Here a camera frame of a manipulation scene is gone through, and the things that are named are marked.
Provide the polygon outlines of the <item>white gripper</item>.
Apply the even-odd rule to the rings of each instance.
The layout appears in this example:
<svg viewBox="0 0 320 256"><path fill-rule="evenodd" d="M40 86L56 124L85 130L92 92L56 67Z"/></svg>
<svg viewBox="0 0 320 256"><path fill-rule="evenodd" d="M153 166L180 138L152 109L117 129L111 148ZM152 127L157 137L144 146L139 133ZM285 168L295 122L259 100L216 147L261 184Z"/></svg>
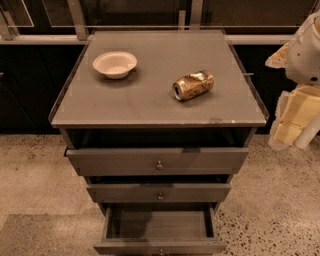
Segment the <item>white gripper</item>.
<svg viewBox="0 0 320 256"><path fill-rule="evenodd" d="M267 58L265 65L280 69L287 65L288 43ZM298 84L292 92L283 91L279 97L275 120L270 130L269 145L283 150L295 146L303 129L320 114L320 87Z"/></svg>

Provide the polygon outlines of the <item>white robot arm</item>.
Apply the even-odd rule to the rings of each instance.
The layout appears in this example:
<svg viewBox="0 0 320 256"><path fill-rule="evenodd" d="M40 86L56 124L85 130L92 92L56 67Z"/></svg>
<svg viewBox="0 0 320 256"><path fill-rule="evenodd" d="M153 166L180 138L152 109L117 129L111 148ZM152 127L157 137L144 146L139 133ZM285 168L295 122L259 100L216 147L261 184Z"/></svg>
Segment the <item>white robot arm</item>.
<svg viewBox="0 0 320 256"><path fill-rule="evenodd" d="M265 65L284 68L297 83L279 97L269 145L274 150L306 148L320 130L320 12L311 14Z"/></svg>

